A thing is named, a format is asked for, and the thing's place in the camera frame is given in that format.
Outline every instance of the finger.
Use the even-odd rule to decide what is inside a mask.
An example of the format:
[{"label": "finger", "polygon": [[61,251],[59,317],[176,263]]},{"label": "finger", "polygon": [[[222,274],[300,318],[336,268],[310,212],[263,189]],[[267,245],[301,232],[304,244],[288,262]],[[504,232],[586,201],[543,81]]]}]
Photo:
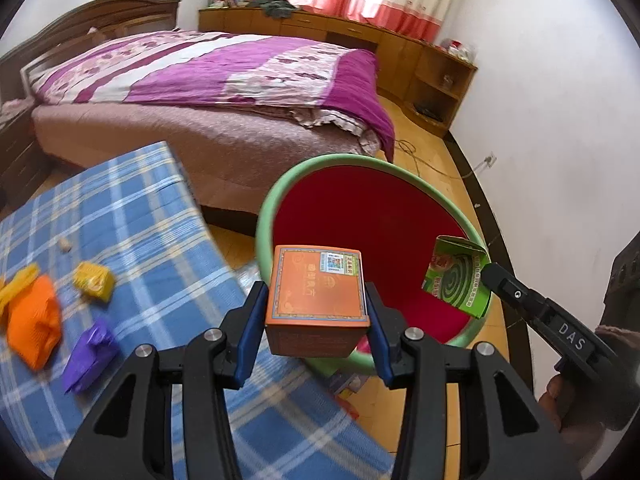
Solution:
[{"label": "finger", "polygon": [[612,337],[613,339],[617,339],[618,341],[622,341],[624,344],[633,347],[634,346],[634,342],[632,340],[630,340],[628,338],[628,336],[626,336],[625,334],[619,334],[616,332],[609,332],[607,333],[607,335],[609,337]]},{"label": "finger", "polygon": [[596,334],[622,333],[622,329],[618,328],[617,326],[600,325],[596,327],[595,333]]},{"label": "finger", "polygon": [[560,395],[560,391],[564,386],[564,379],[562,375],[558,374],[551,378],[551,380],[546,385],[546,392],[553,398],[557,399],[558,395]]},{"label": "finger", "polygon": [[540,397],[538,404],[551,419],[551,423],[554,425],[556,430],[560,431],[560,428],[562,427],[562,420],[560,419],[560,415],[558,415],[556,400],[545,392],[542,394],[542,397]]},{"label": "finger", "polygon": [[611,333],[628,335],[631,334],[631,330],[627,330],[626,328],[620,328],[619,326],[612,326],[609,328]]}]

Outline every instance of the wooden headboard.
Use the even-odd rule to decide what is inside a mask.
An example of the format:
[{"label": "wooden headboard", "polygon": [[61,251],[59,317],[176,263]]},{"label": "wooden headboard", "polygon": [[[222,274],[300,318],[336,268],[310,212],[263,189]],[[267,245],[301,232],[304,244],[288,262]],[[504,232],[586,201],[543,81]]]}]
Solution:
[{"label": "wooden headboard", "polygon": [[148,16],[162,16],[166,28],[174,28],[179,3],[180,0],[94,0],[70,10],[0,57],[0,98],[4,102],[26,97],[20,70],[61,43],[86,36],[92,27],[118,30],[119,25],[137,19],[142,24]]}]

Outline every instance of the blue plaid cloth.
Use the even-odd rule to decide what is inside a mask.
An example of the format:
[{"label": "blue plaid cloth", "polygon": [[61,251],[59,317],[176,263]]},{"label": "blue plaid cloth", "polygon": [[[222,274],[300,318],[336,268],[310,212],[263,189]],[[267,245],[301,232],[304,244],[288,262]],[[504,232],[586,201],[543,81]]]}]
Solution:
[{"label": "blue plaid cloth", "polygon": [[[58,247],[60,237],[72,245]],[[27,457],[53,476],[83,416],[124,356],[144,342],[184,345],[244,294],[216,249],[164,142],[87,170],[0,223],[0,271],[31,262],[55,283],[63,338],[44,370],[31,372],[0,338],[0,417]],[[109,266],[108,306],[72,286],[81,260]],[[104,316],[122,350],[89,393],[65,395],[60,376],[80,334]],[[182,394],[174,387],[175,477],[186,478]],[[272,356],[263,339],[254,373],[226,395],[245,479],[387,478],[392,459],[325,392],[299,360]]]}]

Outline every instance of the pink blanket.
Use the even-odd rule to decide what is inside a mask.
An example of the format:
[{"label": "pink blanket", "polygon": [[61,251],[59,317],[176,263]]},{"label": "pink blanket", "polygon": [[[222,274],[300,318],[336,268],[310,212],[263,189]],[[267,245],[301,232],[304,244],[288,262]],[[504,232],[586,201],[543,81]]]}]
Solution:
[{"label": "pink blanket", "polygon": [[45,104],[329,108],[368,124],[393,160],[394,130],[366,50],[302,38],[162,31],[112,40],[30,82]]}]

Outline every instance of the wooden cabinet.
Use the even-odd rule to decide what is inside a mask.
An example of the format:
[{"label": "wooden cabinet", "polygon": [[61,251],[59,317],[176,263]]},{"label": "wooden cabinet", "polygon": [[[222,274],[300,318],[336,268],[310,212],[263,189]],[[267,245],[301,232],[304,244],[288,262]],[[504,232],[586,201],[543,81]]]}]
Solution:
[{"label": "wooden cabinet", "polygon": [[404,45],[398,56],[398,66],[391,86],[391,93],[399,99],[406,96],[409,83],[414,77],[415,66],[423,51],[424,45],[415,40],[404,40]]},{"label": "wooden cabinet", "polygon": [[280,27],[281,36],[291,36],[292,38],[307,38],[308,40],[324,41],[326,39],[325,30],[315,28],[295,27],[293,25],[282,25]]},{"label": "wooden cabinet", "polygon": [[405,39],[397,34],[385,32],[380,38],[376,57],[378,58],[378,87],[391,92],[396,79],[396,71],[400,61],[399,54],[404,47]]},{"label": "wooden cabinet", "polygon": [[226,10],[202,9],[198,16],[198,30],[200,32],[223,32],[225,30]]},{"label": "wooden cabinet", "polygon": [[36,140],[32,109],[26,107],[0,128],[0,196],[7,206],[0,218],[27,202],[49,176],[51,164]]},{"label": "wooden cabinet", "polygon": [[251,30],[251,20],[259,9],[228,9],[225,13],[225,32],[231,34],[248,34]]},{"label": "wooden cabinet", "polygon": [[261,9],[203,9],[198,30],[290,36],[366,48],[378,58],[379,93],[439,137],[447,133],[476,72],[475,66],[433,45],[373,25],[310,12],[296,11],[275,20]]},{"label": "wooden cabinet", "polygon": [[254,12],[251,18],[251,33],[263,36],[280,36],[282,20],[267,16],[264,12]]}]

